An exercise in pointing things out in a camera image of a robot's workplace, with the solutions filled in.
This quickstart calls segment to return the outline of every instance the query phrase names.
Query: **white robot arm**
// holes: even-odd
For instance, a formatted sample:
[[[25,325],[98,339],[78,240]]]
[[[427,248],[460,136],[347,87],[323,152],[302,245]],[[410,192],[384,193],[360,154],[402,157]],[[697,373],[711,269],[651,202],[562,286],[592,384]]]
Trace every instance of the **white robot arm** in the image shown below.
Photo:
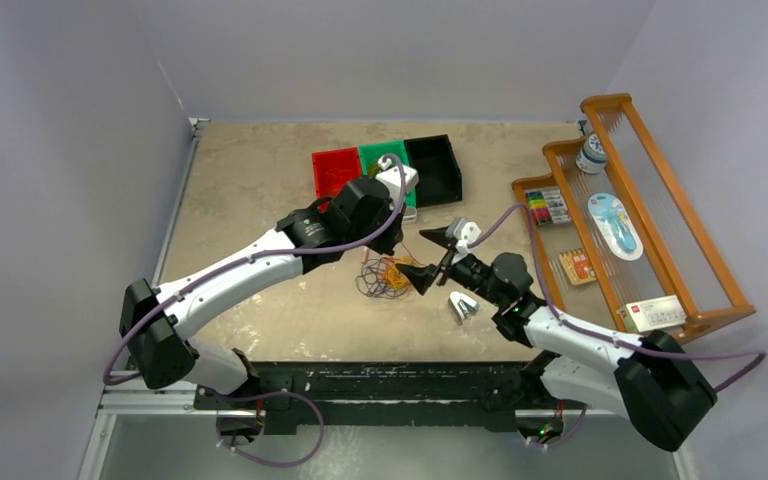
[[[195,337],[196,332],[257,292],[339,260],[342,250],[330,247],[360,240],[383,227],[392,214],[402,182],[398,168],[387,156],[379,160],[379,167],[381,172],[375,178],[358,177],[333,199],[320,199],[290,212],[251,245],[200,272],[154,289],[144,279],[132,283],[125,291],[120,318],[123,337],[152,309],[169,304],[128,342],[146,386],[157,389],[186,380],[230,394],[243,385],[250,370],[245,354],[201,341]],[[402,168],[405,191],[409,192],[419,180],[417,172],[407,166]],[[370,249],[394,253],[403,237],[401,213],[398,215],[390,227],[367,244]],[[322,253],[302,256],[293,253],[296,249],[321,249]],[[264,251],[287,253],[256,259],[257,253]],[[237,265],[242,259],[249,261]],[[181,295],[191,282],[199,284]]]
[[[608,410],[628,419],[653,444],[678,449],[717,395],[692,362],[632,348],[683,354],[681,346],[664,332],[645,337],[617,332],[547,305],[531,293],[533,279],[521,255],[502,253],[487,265],[470,253],[480,234],[464,218],[422,230],[420,235],[446,248],[439,265],[398,268],[420,294],[439,277],[437,285],[452,280],[496,305],[493,322],[505,338],[543,350],[522,375],[531,391]]]

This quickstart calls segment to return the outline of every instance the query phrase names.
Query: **table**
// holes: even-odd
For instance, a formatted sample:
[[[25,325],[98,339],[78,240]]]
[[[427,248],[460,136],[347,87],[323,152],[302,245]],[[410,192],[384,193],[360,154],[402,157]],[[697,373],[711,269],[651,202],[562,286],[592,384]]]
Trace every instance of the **table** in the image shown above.
[[[466,216],[484,228],[516,201],[511,182],[549,173],[541,149],[576,138],[574,123],[209,123],[187,182],[162,281],[192,272],[247,246],[295,208],[313,200],[310,154],[317,151],[448,134],[463,173],[464,201],[421,209],[405,225],[405,244],[424,263],[443,250],[418,231]],[[511,218],[480,248],[523,254],[531,264],[521,217]],[[397,249],[397,255],[404,255]],[[456,285],[403,300],[357,292],[360,251],[340,262],[244,300],[198,333],[224,347],[270,361],[504,361],[533,357],[496,332],[495,309],[482,302],[459,326],[446,305]],[[540,295],[539,287],[533,290]]]

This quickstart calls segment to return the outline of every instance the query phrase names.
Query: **gray wall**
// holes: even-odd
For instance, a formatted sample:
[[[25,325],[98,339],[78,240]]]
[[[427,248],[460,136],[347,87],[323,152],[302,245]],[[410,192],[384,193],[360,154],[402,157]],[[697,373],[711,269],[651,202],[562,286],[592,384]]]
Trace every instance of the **gray wall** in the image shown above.
[[[189,124],[126,0],[0,0],[0,478],[74,478]]]
[[[659,0],[609,91],[632,94],[759,311],[690,349],[768,349],[768,2]],[[768,478],[768,360],[689,444],[700,478]]]
[[[190,116],[571,120],[654,0],[133,0]]]

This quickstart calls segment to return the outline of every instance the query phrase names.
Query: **wooden shelf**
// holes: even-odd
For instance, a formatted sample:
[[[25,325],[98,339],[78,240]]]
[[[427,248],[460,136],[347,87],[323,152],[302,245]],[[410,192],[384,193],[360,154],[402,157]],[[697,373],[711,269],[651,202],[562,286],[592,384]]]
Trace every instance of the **wooden shelf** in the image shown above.
[[[755,308],[744,297],[635,110],[631,97],[628,94],[590,97],[582,102],[581,110],[587,115],[608,154],[605,171],[589,175],[576,167],[575,157],[585,141],[582,137],[544,146],[543,154],[549,162],[551,175],[520,179],[512,185],[520,201],[525,200],[525,190],[557,186],[570,210],[572,224],[564,229],[567,233],[559,233],[561,230],[551,232],[564,228],[556,226],[538,230],[539,261],[544,272],[552,273],[552,278],[547,278],[549,293],[558,299],[559,306],[567,305],[567,311],[584,318],[607,315],[615,328],[624,331],[618,314],[623,305],[676,295],[688,316],[683,331],[675,335],[682,343],[754,313]],[[633,162],[630,164],[633,173],[624,163],[626,154]],[[648,203],[640,195],[638,183],[645,188]],[[585,213],[587,202],[595,193],[610,193],[623,202],[643,243],[643,257],[628,262],[610,253],[595,223]],[[650,212],[650,206],[656,215]],[[656,217],[667,224],[667,239],[661,234]],[[573,231],[578,236],[578,246],[567,248],[573,244],[569,240],[572,237],[569,232]],[[590,285],[598,284],[602,297],[600,302],[594,300],[592,293],[587,294],[580,287],[570,286],[562,272],[557,270],[558,266],[553,265],[553,259],[557,263],[558,253],[573,248],[583,248],[590,257],[598,281]],[[682,271],[688,271],[696,297],[685,282]],[[579,314],[569,308],[571,302],[586,304],[588,310]],[[704,304],[705,308],[700,308],[700,304]]]

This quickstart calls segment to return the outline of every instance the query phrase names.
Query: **red tray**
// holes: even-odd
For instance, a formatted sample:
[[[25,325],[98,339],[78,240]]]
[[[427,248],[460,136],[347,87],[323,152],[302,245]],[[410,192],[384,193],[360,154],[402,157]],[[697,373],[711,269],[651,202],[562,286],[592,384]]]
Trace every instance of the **red tray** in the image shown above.
[[[316,198],[336,197],[343,185],[361,176],[363,172],[355,147],[316,152],[312,158]]]

